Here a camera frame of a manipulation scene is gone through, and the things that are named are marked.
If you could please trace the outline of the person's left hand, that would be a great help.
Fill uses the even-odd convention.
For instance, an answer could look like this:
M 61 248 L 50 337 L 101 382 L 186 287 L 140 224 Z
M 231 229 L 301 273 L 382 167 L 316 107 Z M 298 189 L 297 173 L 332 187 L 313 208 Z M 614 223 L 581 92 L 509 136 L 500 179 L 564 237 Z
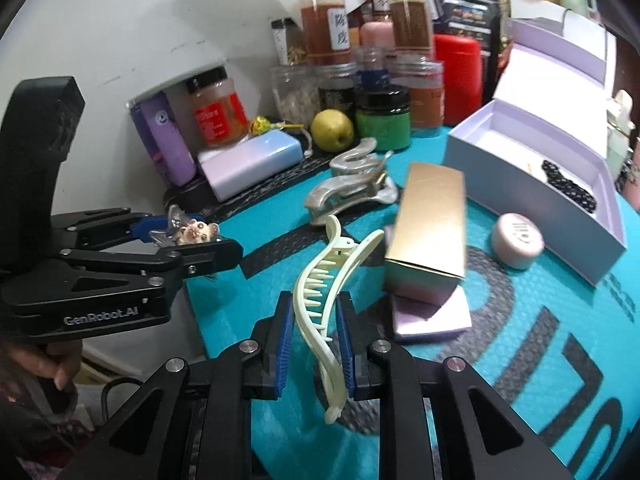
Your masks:
M 82 341 L 49 342 L 44 349 L 24 342 L 1 341 L 2 399 L 15 402 L 20 387 L 10 379 L 17 370 L 23 374 L 51 379 L 58 390 L 64 390 L 81 368 Z

